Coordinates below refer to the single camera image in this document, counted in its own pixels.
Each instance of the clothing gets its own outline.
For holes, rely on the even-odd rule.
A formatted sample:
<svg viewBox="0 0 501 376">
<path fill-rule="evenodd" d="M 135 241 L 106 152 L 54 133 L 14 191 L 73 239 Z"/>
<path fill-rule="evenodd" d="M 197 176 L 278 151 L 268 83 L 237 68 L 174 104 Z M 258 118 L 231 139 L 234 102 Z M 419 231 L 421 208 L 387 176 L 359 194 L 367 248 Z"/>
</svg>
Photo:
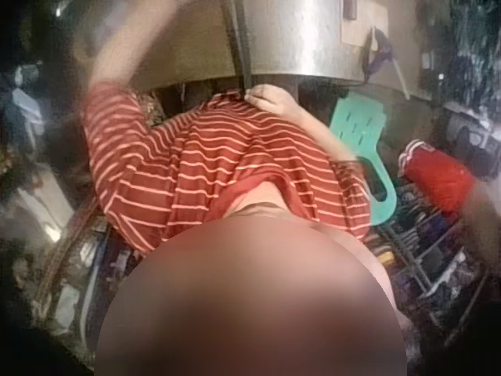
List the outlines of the clothing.
<svg viewBox="0 0 501 376">
<path fill-rule="evenodd" d="M 468 169 L 423 141 L 412 141 L 398 159 L 405 175 L 444 212 L 459 213 L 477 181 Z"/>
<path fill-rule="evenodd" d="M 144 255 L 221 219 L 264 182 L 275 184 L 295 215 L 358 238 L 369 228 L 361 166 L 331 163 L 298 126 L 237 94 L 216 95 L 149 130 L 134 95 L 102 83 L 89 93 L 84 123 L 99 202 Z"/>
</svg>

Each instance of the handle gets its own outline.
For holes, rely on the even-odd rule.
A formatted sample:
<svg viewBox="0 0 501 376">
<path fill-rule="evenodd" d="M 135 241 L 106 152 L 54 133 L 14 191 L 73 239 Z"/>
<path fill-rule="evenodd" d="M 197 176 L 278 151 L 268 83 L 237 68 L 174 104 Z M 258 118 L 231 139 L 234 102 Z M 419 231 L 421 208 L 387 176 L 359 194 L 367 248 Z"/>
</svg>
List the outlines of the handle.
<svg viewBox="0 0 501 376">
<path fill-rule="evenodd" d="M 379 155 L 374 153 L 371 158 L 367 159 L 374 167 L 374 170 L 381 179 L 384 189 L 386 190 L 386 199 L 384 201 L 376 200 L 376 198 L 369 192 L 370 225 L 378 226 L 381 223 L 388 221 L 393 213 L 395 213 L 395 209 L 397 208 L 397 193 Z"/>
</svg>

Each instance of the red object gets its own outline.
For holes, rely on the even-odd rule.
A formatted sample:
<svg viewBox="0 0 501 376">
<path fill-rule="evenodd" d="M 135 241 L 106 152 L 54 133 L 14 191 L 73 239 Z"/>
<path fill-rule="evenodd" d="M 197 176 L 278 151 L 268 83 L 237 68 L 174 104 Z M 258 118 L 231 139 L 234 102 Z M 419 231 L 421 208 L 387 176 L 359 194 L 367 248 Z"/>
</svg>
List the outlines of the red object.
<svg viewBox="0 0 501 376">
<path fill-rule="evenodd" d="M 84 125 L 99 203 L 144 255 L 222 218 L 263 182 L 275 183 L 297 216 L 358 238 L 369 228 L 361 166 L 331 163 L 297 125 L 238 95 L 217 95 L 149 129 L 129 90 L 101 84 L 89 95 Z"/>
<path fill-rule="evenodd" d="M 398 162 L 401 175 L 413 181 L 444 212 L 459 212 L 476 183 L 463 164 L 423 141 L 412 141 Z"/>
</svg>

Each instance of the person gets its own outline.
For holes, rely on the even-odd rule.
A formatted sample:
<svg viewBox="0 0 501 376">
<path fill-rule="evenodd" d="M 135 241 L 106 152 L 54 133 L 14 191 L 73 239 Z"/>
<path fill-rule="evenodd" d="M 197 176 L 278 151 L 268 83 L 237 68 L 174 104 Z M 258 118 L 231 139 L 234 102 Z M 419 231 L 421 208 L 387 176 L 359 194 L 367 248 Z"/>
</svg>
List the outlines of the person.
<svg viewBox="0 0 501 376">
<path fill-rule="evenodd" d="M 468 249 L 474 250 L 494 277 L 501 276 L 501 175 L 491 182 L 476 179 L 458 160 L 418 139 L 400 154 L 399 170 L 435 207 L 463 219 Z"/>
<path fill-rule="evenodd" d="M 143 255 L 214 221 L 227 230 L 219 226 L 213 233 L 204 233 L 199 247 L 213 244 L 215 237 L 226 245 L 231 238 L 232 249 L 248 249 L 249 243 L 253 249 L 264 247 L 257 239 L 266 236 L 266 228 L 259 226 L 259 221 L 233 224 L 239 220 L 294 224 L 288 239 L 274 238 L 278 248 L 292 246 L 290 240 L 304 246 L 296 255 L 290 253 L 295 257 L 294 267 L 284 273 L 296 273 L 298 264 L 322 264 L 333 274 L 341 273 L 337 262 L 344 262 L 344 258 L 340 255 L 355 256 L 384 291 L 404 337 L 412 339 L 410 349 L 416 355 L 416 336 L 410 335 L 415 331 L 397 310 L 389 277 L 361 242 L 369 229 L 369 197 L 362 167 L 356 156 L 287 92 L 259 85 L 245 98 L 231 92 L 219 94 L 162 126 L 146 127 L 127 85 L 157 37 L 189 2 L 134 2 L 124 25 L 103 46 L 94 63 L 84 126 L 96 194 L 108 221 Z M 239 240 L 232 236 L 232 228 L 241 235 Z M 307 244 L 313 233 L 329 239 L 332 255 L 310 249 Z M 211 257 L 226 255 L 223 248 L 214 246 Z M 249 252 L 242 251 L 242 258 L 249 254 L 271 258 L 273 254 Z M 194 262 L 192 253 L 186 254 Z M 222 260 L 219 267 L 228 272 L 232 264 Z M 216 268 L 215 264 L 203 262 L 204 272 Z M 251 263 L 248 273 L 254 278 L 265 272 L 263 268 L 267 273 L 279 273 L 273 269 L 279 268 L 274 262 L 269 265 L 267 270 L 261 262 Z M 321 279 L 321 269 L 305 269 L 308 278 Z M 204 283 L 215 284 L 215 278 Z"/>
</svg>

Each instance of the hand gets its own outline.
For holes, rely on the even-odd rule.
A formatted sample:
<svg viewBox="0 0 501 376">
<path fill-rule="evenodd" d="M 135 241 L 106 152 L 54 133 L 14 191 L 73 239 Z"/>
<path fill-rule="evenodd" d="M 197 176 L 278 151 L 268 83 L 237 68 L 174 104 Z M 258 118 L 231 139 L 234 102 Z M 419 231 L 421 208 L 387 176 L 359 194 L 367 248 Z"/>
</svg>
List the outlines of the hand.
<svg viewBox="0 0 501 376">
<path fill-rule="evenodd" d="M 258 109 L 271 112 L 291 123 L 300 125 L 303 109 L 286 90 L 273 85 L 258 85 L 247 90 L 245 100 Z"/>
</svg>

